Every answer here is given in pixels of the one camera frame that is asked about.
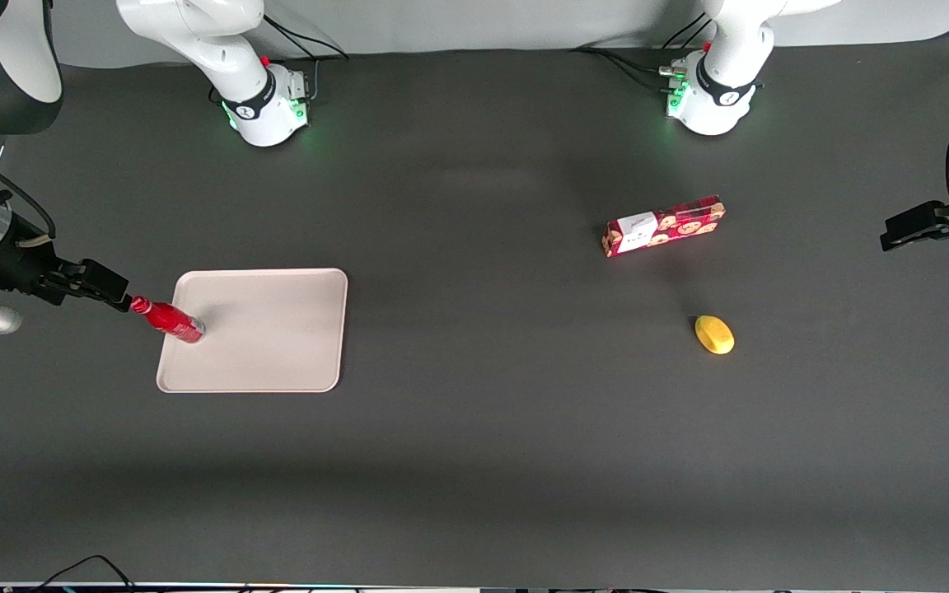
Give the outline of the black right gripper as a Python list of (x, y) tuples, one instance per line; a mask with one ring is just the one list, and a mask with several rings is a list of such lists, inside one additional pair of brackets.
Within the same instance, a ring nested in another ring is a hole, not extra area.
[[(38, 297), (59, 306), (65, 297), (98, 297), (114, 311), (132, 310), (127, 278), (93, 259), (79, 264), (58, 258), (49, 239), (37, 239), (36, 231), (21, 217), (12, 219), (0, 241), (0, 292)], [(0, 333), (15, 333), (22, 315), (0, 304)]]

